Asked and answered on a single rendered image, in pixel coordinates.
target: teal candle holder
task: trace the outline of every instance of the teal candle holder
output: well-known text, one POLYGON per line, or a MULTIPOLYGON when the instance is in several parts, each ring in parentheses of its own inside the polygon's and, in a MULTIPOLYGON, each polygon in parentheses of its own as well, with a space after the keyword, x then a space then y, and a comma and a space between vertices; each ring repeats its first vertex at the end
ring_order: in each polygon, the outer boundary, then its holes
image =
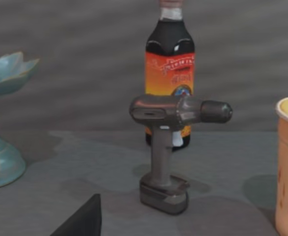
MULTIPOLYGON (((39 60, 23 61, 23 53, 0 57, 0 96, 18 91, 33 75, 39 60)), ((0 187, 12 183, 26 170, 20 152, 0 137, 0 187)))

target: tabletop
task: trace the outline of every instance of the tabletop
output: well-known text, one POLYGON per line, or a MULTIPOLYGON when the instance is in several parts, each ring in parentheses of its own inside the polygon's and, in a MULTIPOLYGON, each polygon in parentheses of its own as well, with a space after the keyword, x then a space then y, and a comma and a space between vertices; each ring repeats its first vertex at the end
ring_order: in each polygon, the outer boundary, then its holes
POLYGON ((193 132, 172 155, 190 205, 170 216, 139 201, 150 169, 142 131, 11 131, 26 173, 0 188, 0 236, 49 236, 93 194, 102 201, 102 236, 277 236, 277 134, 193 132))

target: dark glass bottle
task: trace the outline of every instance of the dark glass bottle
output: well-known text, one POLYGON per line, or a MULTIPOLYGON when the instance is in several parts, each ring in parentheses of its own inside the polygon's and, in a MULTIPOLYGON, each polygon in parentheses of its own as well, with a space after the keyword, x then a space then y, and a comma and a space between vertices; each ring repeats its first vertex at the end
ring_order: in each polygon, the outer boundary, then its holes
MULTIPOLYGON (((157 26, 146 43, 145 92, 155 95, 192 95, 195 45, 183 21, 182 1, 160 0, 160 9, 157 26)), ((189 145, 191 127, 185 130, 185 133, 181 133, 183 145, 173 147, 173 150, 189 145)), ((145 135, 150 145, 151 134, 148 129, 145 135)))

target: power drill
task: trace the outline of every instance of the power drill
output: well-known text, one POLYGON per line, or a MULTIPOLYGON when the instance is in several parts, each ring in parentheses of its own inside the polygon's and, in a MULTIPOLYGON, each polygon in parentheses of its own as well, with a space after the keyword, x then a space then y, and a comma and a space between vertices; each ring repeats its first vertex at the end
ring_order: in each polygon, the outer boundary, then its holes
POLYGON ((170 174, 173 133, 193 123, 226 123, 232 116, 230 105, 189 95, 144 94, 132 101, 129 113, 152 132, 151 172, 140 180, 141 202, 168 214, 183 213, 189 205, 190 185, 170 174))

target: gray wall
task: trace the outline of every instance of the gray wall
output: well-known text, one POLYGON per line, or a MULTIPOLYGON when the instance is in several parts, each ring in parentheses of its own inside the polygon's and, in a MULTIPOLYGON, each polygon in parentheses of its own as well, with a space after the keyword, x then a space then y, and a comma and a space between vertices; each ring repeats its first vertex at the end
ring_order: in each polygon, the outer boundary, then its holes
MULTIPOLYGON (((144 91, 144 45, 157 0, 0 0, 0 56, 41 58, 36 76, 0 97, 1 129, 141 129, 128 116, 144 91)), ((227 125, 276 130, 288 96, 288 0, 186 0, 197 43, 196 93, 234 108, 227 125)))

